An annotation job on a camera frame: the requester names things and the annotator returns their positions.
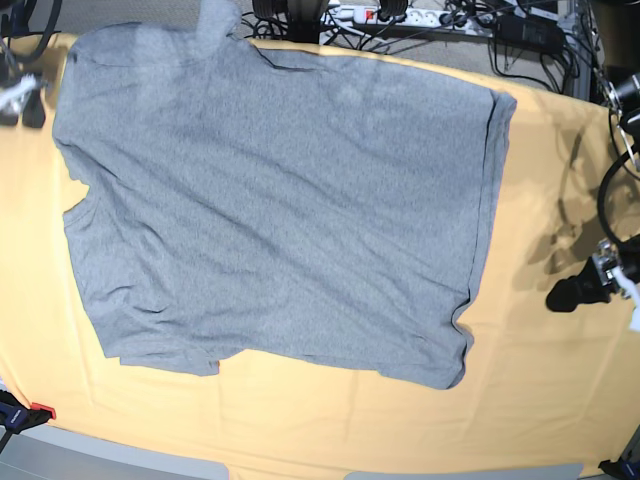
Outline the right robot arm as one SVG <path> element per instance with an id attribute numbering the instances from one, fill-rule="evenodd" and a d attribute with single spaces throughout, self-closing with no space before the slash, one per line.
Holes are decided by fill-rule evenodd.
<path id="1" fill-rule="evenodd" d="M 1 2 L 2 126 L 15 127 L 21 121 L 25 128 L 39 130 L 46 121 L 42 91 L 48 88 L 48 82 L 41 71 L 30 71 L 29 67 L 42 57 L 56 32 L 63 2 L 52 2 L 47 23 L 39 33 L 36 46 L 29 53 L 18 53 L 11 49 L 13 39 L 35 35 L 30 30 L 29 22 L 37 4 L 37 1 Z"/>

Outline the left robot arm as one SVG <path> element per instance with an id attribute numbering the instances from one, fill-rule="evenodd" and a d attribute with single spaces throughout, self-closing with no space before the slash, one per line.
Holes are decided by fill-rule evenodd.
<path id="1" fill-rule="evenodd" d="M 632 320 L 639 320 L 639 236 L 622 239 L 607 214 L 610 186 L 619 172 L 639 167 L 639 74 L 615 84 L 601 81 L 609 102 L 608 125 L 616 158 L 598 187 L 596 211 L 605 238 L 582 270 L 559 280 L 548 293 L 545 306 L 555 313 L 571 313 L 581 305 L 608 303 L 615 294 L 634 303 Z"/>

